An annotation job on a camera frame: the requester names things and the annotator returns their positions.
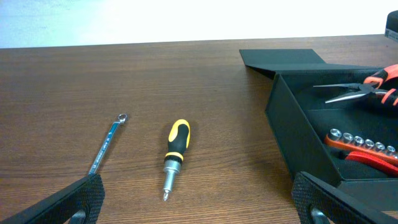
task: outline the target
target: black box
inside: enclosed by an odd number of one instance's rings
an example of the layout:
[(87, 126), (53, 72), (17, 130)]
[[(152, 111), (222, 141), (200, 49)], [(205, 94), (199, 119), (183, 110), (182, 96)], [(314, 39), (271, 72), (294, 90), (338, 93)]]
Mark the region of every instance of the black box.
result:
[(398, 113), (363, 101), (325, 104), (344, 90), (313, 88), (363, 82), (381, 68), (327, 64), (310, 49), (241, 50), (241, 55), (247, 66), (274, 78), (266, 115), (292, 178), (305, 171), (373, 208), (398, 210), (398, 179), (339, 159), (336, 149), (323, 144), (337, 128), (398, 146)]

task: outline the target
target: yellow and black handle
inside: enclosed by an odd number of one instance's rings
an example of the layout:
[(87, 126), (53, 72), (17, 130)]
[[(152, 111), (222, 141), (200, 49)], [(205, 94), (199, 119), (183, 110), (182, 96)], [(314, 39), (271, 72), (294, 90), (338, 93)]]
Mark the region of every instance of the yellow and black handle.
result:
[(173, 160), (182, 164), (183, 154), (189, 145), (190, 132), (189, 123), (184, 119), (173, 124), (169, 135), (169, 151), (166, 153), (164, 161)]

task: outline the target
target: pliers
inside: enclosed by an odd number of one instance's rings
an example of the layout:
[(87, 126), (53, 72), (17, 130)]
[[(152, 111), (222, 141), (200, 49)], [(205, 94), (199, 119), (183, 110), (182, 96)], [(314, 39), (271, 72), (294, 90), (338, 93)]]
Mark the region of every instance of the pliers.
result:
[(398, 105), (398, 92), (395, 88), (390, 90), (382, 90), (379, 87), (386, 81), (393, 78), (398, 78), (398, 64), (391, 65), (374, 75), (367, 77), (363, 83), (342, 83), (332, 85), (315, 85), (314, 87), (342, 87), (348, 88), (352, 91), (333, 99), (327, 100), (325, 103), (333, 103), (337, 101), (353, 100), (360, 98), (376, 97), (381, 98), (382, 104), (396, 106)]

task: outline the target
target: orange socket holder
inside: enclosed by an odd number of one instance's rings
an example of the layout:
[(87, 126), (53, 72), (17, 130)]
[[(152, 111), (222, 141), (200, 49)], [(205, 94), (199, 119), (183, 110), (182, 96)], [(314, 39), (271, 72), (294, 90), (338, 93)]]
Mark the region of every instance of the orange socket holder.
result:
[(347, 151), (365, 152), (365, 153), (368, 153), (368, 154), (375, 156), (379, 159), (382, 159), (394, 166), (398, 166), (398, 159), (394, 158), (393, 156), (387, 156), (382, 152), (375, 152), (372, 149), (364, 149), (361, 146), (354, 146), (353, 144), (347, 144), (340, 140), (334, 141), (334, 140), (331, 140), (328, 137), (328, 135), (326, 135), (326, 137), (325, 137), (325, 143), (328, 146), (335, 147), (338, 149), (343, 149), (343, 150), (347, 150)]

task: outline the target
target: screwdriver tip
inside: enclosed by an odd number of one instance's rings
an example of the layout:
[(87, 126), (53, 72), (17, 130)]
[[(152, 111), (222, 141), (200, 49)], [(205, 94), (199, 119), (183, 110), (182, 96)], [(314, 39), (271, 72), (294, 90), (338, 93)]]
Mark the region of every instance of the screwdriver tip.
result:
[(164, 194), (163, 194), (163, 200), (164, 201), (167, 201), (167, 198), (169, 197), (169, 193), (168, 192), (165, 192)]

